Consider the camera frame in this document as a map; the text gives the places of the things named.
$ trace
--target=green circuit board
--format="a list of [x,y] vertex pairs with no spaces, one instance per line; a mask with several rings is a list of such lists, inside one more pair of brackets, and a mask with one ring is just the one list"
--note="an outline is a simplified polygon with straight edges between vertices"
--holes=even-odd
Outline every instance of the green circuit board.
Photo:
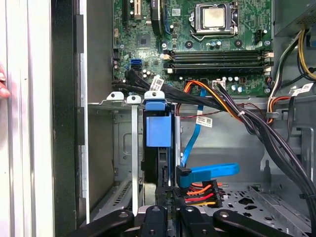
[[[131,59],[142,59],[142,70],[150,71],[150,76],[146,80],[151,83],[154,75],[160,75],[165,83],[178,89],[183,89],[185,81],[188,79],[207,79],[209,85],[212,81],[221,78],[218,75],[172,75],[163,68],[161,59],[162,44],[167,45],[167,49],[176,52],[183,51],[222,51],[222,50],[256,50],[272,49],[272,0],[238,0],[238,35],[231,38],[206,38],[202,42],[196,41],[190,35],[192,30],[189,17],[199,3],[225,3],[229,0],[165,0],[165,12],[167,25],[173,25],[174,31],[171,34],[165,33],[162,37],[157,37],[154,32],[151,20],[150,1],[141,0],[141,19],[128,20],[128,30],[123,27],[123,0],[114,0],[114,48],[120,49],[120,60],[118,68],[114,70],[117,79],[123,79],[124,73],[130,68]],[[266,30],[267,33],[259,43],[255,43],[255,32]],[[142,37],[146,38],[146,48],[140,48],[139,42]],[[236,47],[235,41],[241,40],[242,47]],[[193,42],[192,48],[186,47],[186,42]],[[210,47],[210,43],[220,41],[220,47]],[[267,92],[266,79],[264,74],[242,75],[246,78],[240,81],[226,81],[226,90],[231,95],[254,95],[265,96]],[[198,94],[198,88],[193,89],[193,93]]]

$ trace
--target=blue sata port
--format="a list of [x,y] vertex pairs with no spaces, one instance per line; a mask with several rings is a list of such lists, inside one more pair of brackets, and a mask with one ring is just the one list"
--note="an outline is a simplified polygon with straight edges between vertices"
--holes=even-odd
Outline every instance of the blue sata port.
[[131,63],[131,65],[143,64],[143,60],[142,59],[131,59],[130,63]]

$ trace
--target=person's hand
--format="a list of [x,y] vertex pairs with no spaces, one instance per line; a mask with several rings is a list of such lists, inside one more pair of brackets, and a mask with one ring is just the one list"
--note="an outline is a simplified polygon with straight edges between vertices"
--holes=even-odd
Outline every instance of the person's hand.
[[6,86],[2,83],[2,81],[5,81],[5,75],[0,66],[0,98],[8,98],[10,96],[10,92],[8,91]]

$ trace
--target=cpu socket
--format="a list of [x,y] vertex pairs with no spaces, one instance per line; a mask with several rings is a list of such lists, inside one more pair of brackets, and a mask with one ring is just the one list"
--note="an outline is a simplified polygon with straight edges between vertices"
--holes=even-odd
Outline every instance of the cpu socket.
[[197,4],[189,21],[191,35],[198,41],[205,37],[233,37],[238,34],[238,2]]

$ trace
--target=motherboard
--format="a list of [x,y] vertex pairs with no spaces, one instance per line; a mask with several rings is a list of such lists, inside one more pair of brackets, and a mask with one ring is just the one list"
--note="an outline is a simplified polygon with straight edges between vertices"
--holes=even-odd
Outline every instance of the motherboard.
[[178,89],[194,79],[231,95],[270,93],[272,0],[114,0],[113,11],[115,79],[133,68]]

